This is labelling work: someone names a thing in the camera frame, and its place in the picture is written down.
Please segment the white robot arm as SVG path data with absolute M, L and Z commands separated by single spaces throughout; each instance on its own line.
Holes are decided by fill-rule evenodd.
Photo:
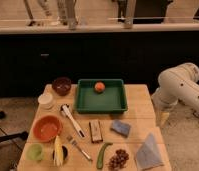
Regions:
M 159 87 L 151 95 L 158 126 L 165 123 L 179 100 L 199 113 L 198 81 L 199 67 L 194 63 L 183 63 L 159 74 Z

